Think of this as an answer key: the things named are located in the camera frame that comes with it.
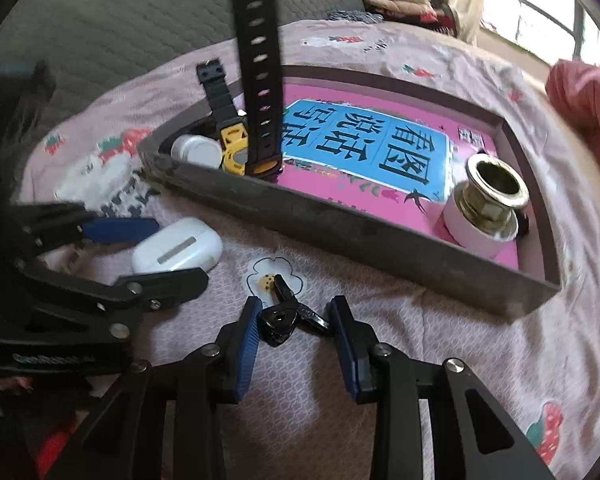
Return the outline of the red pink quilt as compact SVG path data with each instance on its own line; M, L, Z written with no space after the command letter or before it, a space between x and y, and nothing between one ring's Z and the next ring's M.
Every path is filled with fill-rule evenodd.
M548 73L545 91L552 107L580 133L600 165L600 66L560 60Z

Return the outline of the stack of folded clothes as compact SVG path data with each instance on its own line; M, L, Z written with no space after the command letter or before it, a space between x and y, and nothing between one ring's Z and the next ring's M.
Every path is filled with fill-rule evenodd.
M368 12L385 21L412 25L457 38L460 21L448 0L363 0Z

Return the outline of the window with dark frame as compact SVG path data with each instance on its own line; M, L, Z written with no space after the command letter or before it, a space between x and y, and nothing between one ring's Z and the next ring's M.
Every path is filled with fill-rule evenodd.
M600 66L600 29L578 0L483 0L481 26L548 65Z

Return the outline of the small white bottle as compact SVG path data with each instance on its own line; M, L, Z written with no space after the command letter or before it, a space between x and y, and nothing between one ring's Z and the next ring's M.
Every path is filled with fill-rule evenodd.
M208 136L182 134L171 146L171 157L178 162L218 169L223 154L219 142Z

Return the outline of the dark cardboard box tray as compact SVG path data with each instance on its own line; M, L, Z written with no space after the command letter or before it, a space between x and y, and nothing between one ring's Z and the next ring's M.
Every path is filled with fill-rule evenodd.
M494 258L455 243L442 207L405 193L363 192L318 171L287 166L275 182L238 177L170 156L176 135L208 119L198 101L138 144L148 176L199 203L282 233L503 318L522 318L562 289L550 216L522 146L504 118L456 96L400 79L314 66L283 69L286 96L376 106L404 116L409 108L484 129L530 191L530 228Z

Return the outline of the white earbuds case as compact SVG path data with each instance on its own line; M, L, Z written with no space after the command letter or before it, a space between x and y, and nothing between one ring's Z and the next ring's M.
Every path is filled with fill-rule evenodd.
M221 237L207 223L181 218L138 244L131 257L136 274L160 273L216 266L223 252Z

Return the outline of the black key bunch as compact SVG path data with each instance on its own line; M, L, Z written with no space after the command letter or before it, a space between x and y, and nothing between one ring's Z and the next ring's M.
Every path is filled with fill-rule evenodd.
M261 339L273 348L284 344L297 328L319 337L330 335L328 322L300 302L280 274L273 278L278 304L263 309L258 316Z

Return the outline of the black and yellow wristwatch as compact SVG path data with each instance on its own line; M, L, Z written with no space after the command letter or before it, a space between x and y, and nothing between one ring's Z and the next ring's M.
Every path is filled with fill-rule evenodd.
M283 168L283 67L276 0L230 0L245 116L239 116L215 58L196 67L230 174L271 179Z

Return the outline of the grey quilted headboard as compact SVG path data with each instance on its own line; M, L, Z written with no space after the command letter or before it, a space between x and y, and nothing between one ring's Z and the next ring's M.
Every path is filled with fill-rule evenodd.
M230 0L19 0L0 26L0 61L50 66L50 130L119 84L232 36Z

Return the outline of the brass fitting with white base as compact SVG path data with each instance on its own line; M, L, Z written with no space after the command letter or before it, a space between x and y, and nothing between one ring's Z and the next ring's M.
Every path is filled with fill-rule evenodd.
M528 186L512 166L489 154L468 157L465 172L444 205L443 223L460 247L494 259L518 236L516 213L529 203Z

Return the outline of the pink and blue book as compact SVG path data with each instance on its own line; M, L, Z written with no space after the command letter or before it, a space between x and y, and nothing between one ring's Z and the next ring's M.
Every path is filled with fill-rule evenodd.
M442 211L466 159L498 152L495 129L387 93L292 82L285 104L278 185L447 242Z

